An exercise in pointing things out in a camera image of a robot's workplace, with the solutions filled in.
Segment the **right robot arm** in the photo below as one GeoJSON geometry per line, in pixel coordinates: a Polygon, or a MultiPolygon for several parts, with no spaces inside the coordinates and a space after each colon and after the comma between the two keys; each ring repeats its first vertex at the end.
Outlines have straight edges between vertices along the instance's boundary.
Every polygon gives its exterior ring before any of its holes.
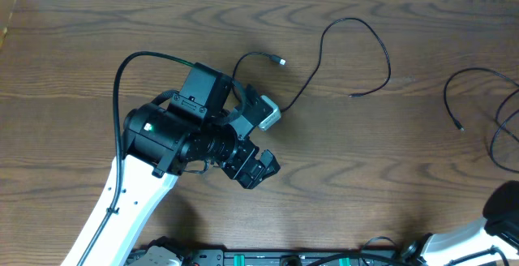
{"type": "Polygon", "coordinates": [[[426,234],[399,259],[412,265],[508,264],[518,259],[518,182],[498,187],[476,221],[444,234],[426,234]]]}

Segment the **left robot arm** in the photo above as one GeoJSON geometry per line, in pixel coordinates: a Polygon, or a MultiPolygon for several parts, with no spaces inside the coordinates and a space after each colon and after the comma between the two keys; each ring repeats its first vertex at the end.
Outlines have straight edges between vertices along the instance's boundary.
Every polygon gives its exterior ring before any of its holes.
{"type": "Polygon", "coordinates": [[[169,90],[126,117],[121,151],[65,265],[122,265],[154,209],[187,164],[216,165],[245,189],[276,174],[273,154],[249,138],[279,120],[278,106],[252,86],[196,63],[169,90]]]}

